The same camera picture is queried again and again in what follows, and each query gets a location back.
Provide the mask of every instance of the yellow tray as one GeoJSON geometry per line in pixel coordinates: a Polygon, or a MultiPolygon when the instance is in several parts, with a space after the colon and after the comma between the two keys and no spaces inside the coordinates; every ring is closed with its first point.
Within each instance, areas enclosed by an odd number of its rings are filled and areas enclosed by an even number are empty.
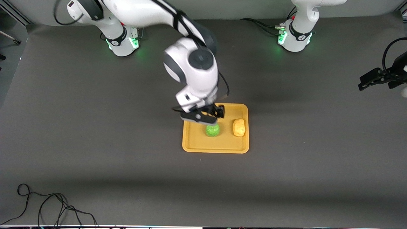
{"type": "Polygon", "coordinates": [[[206,135],[206,125],[184,121],[182,148],[192,153],[244,154],[249,150],[249,110],[244,104],[217,103],[225,106],[225,118],[218,119],[221,133],[217,137],[206,135]],[[244,119],[246,133],[243,137],[233,134],[233,122],[244,119]]]}

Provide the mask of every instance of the green ball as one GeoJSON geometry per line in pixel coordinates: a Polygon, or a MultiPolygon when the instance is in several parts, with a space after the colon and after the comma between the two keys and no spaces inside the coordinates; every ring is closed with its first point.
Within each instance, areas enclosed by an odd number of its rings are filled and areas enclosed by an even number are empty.
{"type": "Polygon", "coordinates": [[[219,124],[216,124],[215,126],[206,126],[206,135],[209,137],[216,137],[221,133],[221,128],[219,127],[219,124]]]}

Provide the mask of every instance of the gray table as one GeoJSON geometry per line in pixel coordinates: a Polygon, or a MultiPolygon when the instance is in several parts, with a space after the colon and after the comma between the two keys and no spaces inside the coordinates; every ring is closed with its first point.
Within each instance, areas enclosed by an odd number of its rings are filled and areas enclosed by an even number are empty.
{"type": "MultiPolygon", "coordinates": [[[[248,153],[182,150],[170,107],[183,86],[162,66],[180,37],[171,28],[147,28],[119,58],[96,27],[33,26],[0,112],[1,220],[23,209],[25,182],[100,224],[407,227],[407,100],[401,87],[357,87],[403,36],[400,13],[321,19],[301,53],[250,22],[201,23],[219,39],[224,102],[249,108],[248,153]]],[[[388,64],[404,51],[395,45],[388,64]]],[[[35,224],[42,200],[12,223],[35,224]]],[[[58,209],[46,205],[47,223],[58,209]]]]}

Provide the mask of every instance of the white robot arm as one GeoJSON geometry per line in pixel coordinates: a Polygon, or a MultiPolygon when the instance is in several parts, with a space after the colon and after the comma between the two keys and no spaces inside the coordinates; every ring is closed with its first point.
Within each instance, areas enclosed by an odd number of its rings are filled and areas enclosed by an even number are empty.
{"type": "Polygon", "coordinates": [[[165,0],[72,0],[67,5],[79,23],[93,24],[106,36],[117,56],[130,55],[139,46],[137,28],[166,24],[184,35],[165,50],[164,67],[186,84],[176,98],[181,118],[216,125],[224,117],[217,98],[217,41],[211,31],[188,18],[165,0]]]}
{"type": "Polygon", "coordinates": [[[285,31],[278,40],[278,44],[290,52],[300,52],[309,44],[312,29],[319,19],[317,7],[336,6],[347,0],[291,0],[297,7],[294,18],[280,23],[285,31]]]}

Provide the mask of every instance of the gray wall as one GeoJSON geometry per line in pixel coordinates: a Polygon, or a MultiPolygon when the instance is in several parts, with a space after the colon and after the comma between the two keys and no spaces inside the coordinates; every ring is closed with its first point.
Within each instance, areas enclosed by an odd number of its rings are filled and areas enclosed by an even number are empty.
{"type": "MultiPolygon", "coordinates": [[[[55,0],[9,0],[31,21],[57,25],[52,10],[55,0]]],[[[69,0],[61,1],[58,18],[69,22],[69,0]]],[[[290,0],[168,0],[193,19],[283,18],[293,7],[290,0]]],[[[322,17],[380,15],[393,11],[403,0],[348,0],[336,7],[321,7],[322,17]]]]}

